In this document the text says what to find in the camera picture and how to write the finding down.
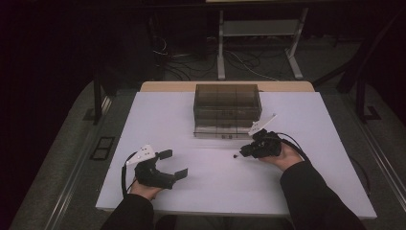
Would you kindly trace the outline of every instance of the wire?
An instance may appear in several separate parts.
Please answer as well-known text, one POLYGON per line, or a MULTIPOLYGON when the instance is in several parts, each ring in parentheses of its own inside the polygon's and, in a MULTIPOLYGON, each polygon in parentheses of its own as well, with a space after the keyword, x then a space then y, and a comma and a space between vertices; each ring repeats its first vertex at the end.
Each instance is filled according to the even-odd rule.
POLYGON ((230 54, 232 54, 232 56, 229 57, 229 58, 232 59, 233 61, 235 61, 235 62, 237 62, 237 63, 240 63, 240 64, 245 64, 245 65, 246 65, 245 68, 242 68, 242 69, 241 69, 241 68, 239 68, 239 67, 236 67, 236 66, 235 66, 233 63, 231 63, 230 60, 229 60, 229 63, 232 64, 234 67, 236 67, 236 68, 239 69, 239 70, 247 70, 247 67, 248 67, 249 69, 254 69, 254 68, 260 66, 260 59, 257 58, 256 56, 254 56, 253 54, 250 54, 250 53, 243 53, 243 54, 245 54, 245 55, 247 55, 247 56, 253 56, 254 58, 242 59, 241 57, 237 56, 236 53, 233 53, 233 52, 230 52, 230 51, 226 51, 226 50, 225 50, 224 52, 225 52, 225 54, 227 54, 227 52, 229 52, 230 54))
POLYGON ((124 165, 123 165, 123 167, 122 167, 122 193, 123 193, 123 196, 125 196, 125 194, 127 194, 127 191, 128 191, 128 189, 127 189, 126 186, 125 186, 125 180, 126 180, 126 162, 129 161, 129 159, 131 159, 131 157, 133 157, 136 153, 137 153, 136 151, 133 152, 133 153, 131 153, 131 154, 126 158, 126 160, 125 160, 125 162, 124 162, 124 165))
POLYGON ((169 67, 171 70, 173 70, 172 72, 174 72, 174 70, 180 72, 181 74, 183 74, 184 76, 186 76, 186 78, 191 81, 191 78, 189 77, 189 75, 187 75, 185 72, 183 72, 182 70, 180 70, 179 68, 173 67, 171 65, 167 64, 167 67, 169 67))
POLYGON ((225 51, 225 52, 230 53, 230 54, 232 54, 233 56, 235 56, 235 57, 241 62, 241 64, 242 64, 248 71, 250 71, 251 73, 253 73, 253 74, 255 74, 255 75, 258 75, 258 76, 260 76, 260 77, 263 77, 263 78, 267 78, 267 79, 273 80, 273 81, 279 81, 279 80, 277 80, 277 79, 274 79, 274 78, 271 78, 271 77, 268 77, 268 76, 264 76, 264 75, 262 75, 262 74, 259 74, 259 73, 255 72, 254 70, 250 69, 250 68, 239 58, 239 56, 237 56, 237 55, 234 54, 233 52, 230 52, 230 51, 225 51))
MULTIPOLYGON (((237 39, 237 40, 235 40, 235 39, 230 39, 230 41, 232 41, 233 40, 233 42, 229 42, 229 40, 225 40, 224 41, 224 47, 225 47, 225 50, 227 50, 228 48, 231 48, 231 46, 229 45, 229 43, 234 43, 234 42, 237 42, 237 45, 238 46, 240 46, 240 47, 246 47, 246 41, 244 40, 244 41, 241 41, 240 39, 237 39)), ((276 57, 279 57, 279 56, 281 56, 281 55, 284 55, 285 54, 285 48, 282 48, 282 51, 280 51, 280 52, 277 52, 276 54, 274 54, 274 55, 269 55, 269 56, 266 56, 265 54, 265 52, 267 52, 267 51, 269 51, 268 50, 268 48, 270 48, 270 49, 272 49, 272 51, 275 51, 275 47, 274 48, 271 48, 271 46, 273 45, 273 44, 275 44, 275 43, 279 43, 280 45, 278 45, 278 47, 280 47, 281 48, 281 46, 283 46, 284 47, 284 45, 285 45, 285 42, 282 40, 282 39, 279 39, 279 38, 277 38, 277 37, 267 37, 266 38, 266 45, 265 45, 265 47, 263 47, 263 48, 261 48, 261 50, 260 50, 260 52, 259 52, 259 54, 247 54, 247 53, 244 53, 245 55, 249 55, 249 56, 251 56, 251 57, 253 57, 253 58, 250 58, 250 59, 245 59, 245 61, 252 61, 252 60, 261 60, 262 58, 276 58, 276 57)), ((234 66, 236 69, 239 69, 239 70, 246 70, 246 67, 244 68, 244 69, 241 69, 240 67, 238 67, 238 66, 236 66, 235 64, 233 64, 229 59, 226 59, 232 66, 234 66)), ((246 62, 244 62, 249 68, 252 66, 252 67, 254 67, 254 66, 258 66, 259 64, 258 63, 252 63, 252 62, 250 62, 251 63, 251 65, 248 65, 246 62)), ((276 75, 276 76, 278 76, 279 78, 282 78, 282 75, 284 74, 283 72, 282 72, 282 69, 283 69, 283 67, 284 67, 284 63, 282 64, 282 68, 281 68, 281 70, 270 70, 269 72, 267 72, 267 73, 265 73, 265 74, 262 74, 263 76, 266 76, 266 77, 268 77, 269 75, 270 75, 270 73, 271 72, 276 72, 276 74, 271 74, 271 76, 272 75, 276 75)))
POLYGON ((176 69, 177 71, 181 71, 181 70, 179 70, 179 69, 181 69, 181 68, 186 68, 187 70, 189 70, 189 76, 191 76, 191 77, 196 77, 196 78, 199 78, 199 79, 200 79, 200 78, 204 78, 204 77, 206 77, 206 76, 209 75, 209 74, 216 74, 215 72, 208 72, 208 71, 210 71, 210 70, 212 70, 212 69, 214 68, 214 66, 215 66, 215 58, 214 58, 212 64, 211 64, 209 67, 204 68, 204 69, 192 68, 192 67, 190 67, 190 66, 187 64, 187 62, 171 61, 170 64, 168 64, 168 66, 169 66, 170 68, 172 68, 172 69, 176 69), (207 72, 207 73, 205 73, 205 74, 203 74, 203 75, 196 75, 196 74, 194 74, 192 71, 195 71, 195 72, 207 72))
POLYGON ((128 186, 127 191, 131 188, 131 186, 135 183, 135 181, 137 181, 137 179, 135 179, 134 181, 132 181, 132 183, 128 186))
POLYGON ((157 54, 157 55, 167 56, 167 55, 168 55, 168 52, 164 52, 164 51, 167 49, 167 46, 168 46, 167 42, 166 42, 165 39, 162 38, 161 36, 157 36, 157 35, 156 35, 155 37, 156 37, 156 38, 160 38, 160 39, 164 42, 164 48, 162 48, 161 51, 155 51, 155 50, 153 50, 152 52, 155 53, 155 54, 157 54))
POLYGON ((284 59, 284 61, 283 61, 283 63, 282 63, 282 66, 281 66, 281 69, 279 70, 279 76, 280 76, 280 77, 282 77, 282 74, 286 74, 286 73, 287 73, 287 72, 283 72, 282 70, 283 70, 283 68, 284 68, 284 65, 286 64, 286 61, 287 61, 287 60, 290 60, 291 58, 293 58, 293 57, 288 57, 288 58, 285 58, 285 59, 284 59))
POLYGON ((170 69, 164 68, 166 71, 171 72, 176 78, 178 78, 179 80, 183 80, 182 76, 180 76, 179 74, 177 74, 174 71, 171 71, 170 69))
POLYGON ((285 134, 285 133, 282 133, 282 132, 276 132, 276 134, 280 134, 280 135, 283 135, 283 136, 287 136, 288 138, 290 138, 290 139, 296 144, 296 146, 297 146, 301 151, 304 151, 304 150, 302 149, 302 147, 299 145, 299 143, 298 143, 295 139, 293 139, 293 137, 291 137, 291 136, 289 136, 289 135, 287 135, 287 134, 285 134))
POLYGON ((229 58, 226 58, 226 56, 224 56, 225 58, 225 60, 227 60, 227 62, 230 64, 230 65, 232 65, 233 67, 235 67, 236 69, 238 69, 238 70, 242 70, 242 71, 248 71, 246 68, 240 68, 239 66, 236 66, 235 64, 233 64, 231 61, 230 61, 230 59, 229 58))

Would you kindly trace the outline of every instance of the wooden table edge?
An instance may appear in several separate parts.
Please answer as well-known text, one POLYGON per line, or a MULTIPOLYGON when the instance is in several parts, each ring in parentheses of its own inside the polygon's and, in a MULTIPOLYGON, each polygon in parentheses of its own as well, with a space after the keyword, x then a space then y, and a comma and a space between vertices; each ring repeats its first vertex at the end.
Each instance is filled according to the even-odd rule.
POLYGON ((140 92, 194 92, 197 84, 256 84, 262 92, 315 92, 308 81, 146 81, 140 92))

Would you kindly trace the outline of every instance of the hand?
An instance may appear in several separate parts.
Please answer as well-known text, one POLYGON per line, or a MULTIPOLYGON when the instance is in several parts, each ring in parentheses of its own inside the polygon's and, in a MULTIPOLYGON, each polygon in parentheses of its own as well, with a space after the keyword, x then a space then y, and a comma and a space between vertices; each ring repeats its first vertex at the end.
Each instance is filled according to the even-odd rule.
POLYGON ((156 195, 163 190, 164 189, 161 189, 161 188, 155 188, 155 187, 149 187, 146 185, 142 185, 142 184, 138 183, 138 180, 136 180, 132 184, 129 192, 134 195, 142 196, 148 200, 153 200, 156 197, 156 195))
POLYGON ((267 162, 278 166, 282 171, 287 170, 289 167, 296 163, 302 162, 303 159, 294 149, 285 143, 281 143, 282 150, 279 156, 265 156, 260 158, 260 161, 267 162))

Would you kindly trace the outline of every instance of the black jacket sleeve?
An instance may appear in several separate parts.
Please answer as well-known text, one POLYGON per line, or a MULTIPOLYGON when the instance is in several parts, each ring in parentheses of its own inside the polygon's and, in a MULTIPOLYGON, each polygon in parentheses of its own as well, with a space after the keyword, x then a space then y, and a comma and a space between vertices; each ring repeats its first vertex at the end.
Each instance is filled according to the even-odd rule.
POLYGON ((310 163, 304 161, 288 168, 281 185, 297 230, 365 229, 310 163))
POLYGON ((149 200, 140 195, 127 195, 102 226, 105 229, 153 228, 153 207, 149 200))

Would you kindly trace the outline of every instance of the transparent container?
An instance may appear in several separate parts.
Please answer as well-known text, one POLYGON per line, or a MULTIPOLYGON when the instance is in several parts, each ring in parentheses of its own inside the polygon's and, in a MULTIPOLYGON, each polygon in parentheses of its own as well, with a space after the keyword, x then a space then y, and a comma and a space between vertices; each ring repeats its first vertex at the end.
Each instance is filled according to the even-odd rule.
POLYGON ((198 84, 194 96, 194 136, 250 139, 262 108, 256 84, 198 84))

